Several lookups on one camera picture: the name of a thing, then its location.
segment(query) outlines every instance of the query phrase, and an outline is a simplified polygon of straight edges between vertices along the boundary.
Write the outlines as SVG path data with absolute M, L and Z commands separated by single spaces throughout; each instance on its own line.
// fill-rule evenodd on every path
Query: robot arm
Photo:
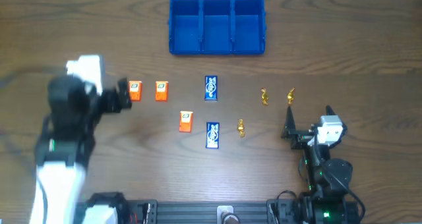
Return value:
M 102 71 L 101 57 L 83 55 L 67 63 L 66 76 L 48 85 L 51 114 L 34 153 L 36 194 L 30 224 L 73 223 L 95 146 L 95 126 L 103 113 L 120 113 L 132 106 L 126 79 L 118 82 L 118 91 L 103 90 Z

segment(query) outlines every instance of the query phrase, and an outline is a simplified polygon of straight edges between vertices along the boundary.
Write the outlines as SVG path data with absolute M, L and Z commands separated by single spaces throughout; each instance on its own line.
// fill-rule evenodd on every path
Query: blue plastic container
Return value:
M 264 0 L 170 0 L 169 14 L 172 54 L 265 52 Z

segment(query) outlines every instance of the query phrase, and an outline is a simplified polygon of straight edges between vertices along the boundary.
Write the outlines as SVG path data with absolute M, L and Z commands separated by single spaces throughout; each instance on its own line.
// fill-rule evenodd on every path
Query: wooden table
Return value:
M 83 200 L 115 190 L 159 201 L 264 201 L 306 191 L 301 152 L 280 138 L 286 94 L 296 87 L 299 128 L 318 122 L 326 104 L 349 126 L 332 157 L 354 166 L 350 187 L 366 205 L 364 223 L 422 221 L 422 0 L 266 0 L 262 57 L 171 55 L 168 3 L 0 0 L 0 76 L 13 78 L 0 91 L 4 223 L 29 219 L 47 83 L 89 53 L 104 56 L 106 86 L 127 76 L 144 88 L 131 111 L 99 124 Z M 219 76 L 217 103 L 204 102 L 207 74 Z M 169 81 L 167 103 L 154 101 L 156 80 Z M 191 134 L 178 132 L 180 110 L 194 111 Z M 206 121 L 221 124 L 219 150 L 204 147 Z

